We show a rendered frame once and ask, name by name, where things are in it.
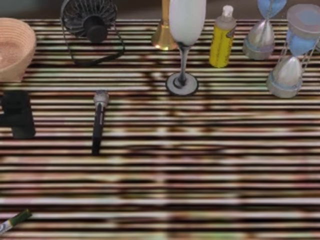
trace yellow bottle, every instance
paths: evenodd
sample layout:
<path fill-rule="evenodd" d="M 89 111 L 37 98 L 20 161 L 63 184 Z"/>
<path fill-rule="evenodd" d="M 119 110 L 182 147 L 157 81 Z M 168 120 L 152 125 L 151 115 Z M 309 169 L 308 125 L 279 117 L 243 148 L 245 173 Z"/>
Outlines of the yellow bottle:
<path fill-rule="evenodd" d="M 226 5 L 223 7 L 222 16 L 215 20 L 209 61 L 216 68 L 223 68 L 229 64 L 237 26 L 233 13 L 234 8 Z"/>

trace orange bowl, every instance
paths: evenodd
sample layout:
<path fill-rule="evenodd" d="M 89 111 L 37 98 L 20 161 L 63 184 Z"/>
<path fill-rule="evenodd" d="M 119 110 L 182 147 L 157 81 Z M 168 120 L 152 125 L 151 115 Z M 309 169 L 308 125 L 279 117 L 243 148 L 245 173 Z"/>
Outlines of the orange bowl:
<path fill-rule="evenodd" d="M 36 46 L 36 33 L 27 23 L 0 18 L 0 82 L 21 82 Z"/>

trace silver microphone grille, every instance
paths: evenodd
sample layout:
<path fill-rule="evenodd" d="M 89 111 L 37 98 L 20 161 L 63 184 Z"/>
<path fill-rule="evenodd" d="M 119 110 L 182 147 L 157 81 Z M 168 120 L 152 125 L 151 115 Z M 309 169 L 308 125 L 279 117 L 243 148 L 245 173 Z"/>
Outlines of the silver microphone grille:
<path fill-rule="evenodd" d="M 109 94 L 104 90 L 96 91 L 93 100 L 95 105 L 103 104 L 106 107 L 109 102 Z"/>

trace background wall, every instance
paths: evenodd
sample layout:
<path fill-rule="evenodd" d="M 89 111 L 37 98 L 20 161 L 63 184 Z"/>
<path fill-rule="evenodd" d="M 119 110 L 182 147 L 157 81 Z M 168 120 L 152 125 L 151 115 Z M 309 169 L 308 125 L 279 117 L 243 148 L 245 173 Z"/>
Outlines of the background wall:
<path fill-rule="evenodd" d="M 118 6 L 120 19 L 159 19 L 161 0 L 113 0 Z M 0 0 L 0 17 L 11 18 L 58 18 L 63 0 Z M 224 5 L 235 8 L 237 19 L 259 19 L 257 0 L 207 0 L 207 18 L 221 14 Z M 286 8 L 277 18 L 285 18 L 289 7 L 295 4 L 318 4 L 320 0 L 288 0 Z"/>

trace wine glass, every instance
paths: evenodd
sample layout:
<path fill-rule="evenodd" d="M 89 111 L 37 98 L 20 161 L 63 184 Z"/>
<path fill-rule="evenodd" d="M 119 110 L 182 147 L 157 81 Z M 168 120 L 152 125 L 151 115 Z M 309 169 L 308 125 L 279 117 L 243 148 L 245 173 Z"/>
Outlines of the wine glass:
<path fill-rule="evenodd" d="M 170 32 L 181 55 L 181 72 L 166 81 L 167 90 L 174 95 L 189 96 L 198 90 L 198 80 L 186 73 L 186 67 L 188 53 L 204 28 L 206 8 L 207 0 L 170 0 Z"/>

